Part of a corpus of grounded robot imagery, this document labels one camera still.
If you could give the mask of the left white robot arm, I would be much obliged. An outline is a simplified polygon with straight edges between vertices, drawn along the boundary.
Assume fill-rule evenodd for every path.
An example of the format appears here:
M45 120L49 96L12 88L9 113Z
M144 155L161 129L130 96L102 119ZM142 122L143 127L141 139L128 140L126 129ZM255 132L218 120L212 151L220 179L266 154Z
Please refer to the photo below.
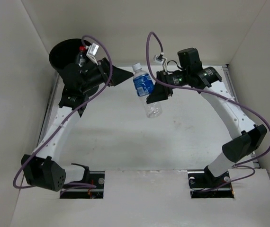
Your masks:
M58 192L65 186L94 188L90 183L90 169L72 163L59 165L60 155L69 133L81 119L88 102L106 87L119 85L133 76L117 68L106 58L83 66L69 63L59 70L64 89L59 108L49 130L37 148L21 159L22 171L28 188L39 187Z

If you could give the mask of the red-capped red-label bottle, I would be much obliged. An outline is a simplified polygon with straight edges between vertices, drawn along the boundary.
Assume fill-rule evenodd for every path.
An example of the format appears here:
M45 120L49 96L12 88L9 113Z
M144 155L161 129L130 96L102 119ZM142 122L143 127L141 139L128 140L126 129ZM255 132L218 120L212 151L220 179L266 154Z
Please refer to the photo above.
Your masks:
M83 67L87 62L87 49L85 46L80 46L79 47L79 53L76 57L76 63L78 64L79 67Z

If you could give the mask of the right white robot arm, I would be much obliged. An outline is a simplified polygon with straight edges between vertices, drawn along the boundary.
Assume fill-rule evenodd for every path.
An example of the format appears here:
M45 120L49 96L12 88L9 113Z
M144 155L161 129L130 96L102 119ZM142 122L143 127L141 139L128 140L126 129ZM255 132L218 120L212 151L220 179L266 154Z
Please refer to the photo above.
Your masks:
M155 89L148 96L147 103L167 100L175 88L197 91L213 107L228 129L231 140L222 146L219 156L204 168L203 181L208 187L220 182L225 172L254 152L267 134L266 127L257 125L244 112L227 91L222 77L213 67L203 68L196 48L178 52L180 67L169 72L164 53L155 55L153 60L163 69L156 73Z

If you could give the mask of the blue-label clear bottle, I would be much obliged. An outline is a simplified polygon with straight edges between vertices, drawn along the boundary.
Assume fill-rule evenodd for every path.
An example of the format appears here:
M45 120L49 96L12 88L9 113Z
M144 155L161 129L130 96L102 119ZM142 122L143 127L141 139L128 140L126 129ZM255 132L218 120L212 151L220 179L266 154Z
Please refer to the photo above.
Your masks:
M150 74L142 70L141 64L136 63L132 66L133 84L141 103L143 104L145 114L148 118L156 118L162 114L162 107L159 102L147 104L146 100L153 92L154 83L150 77Z

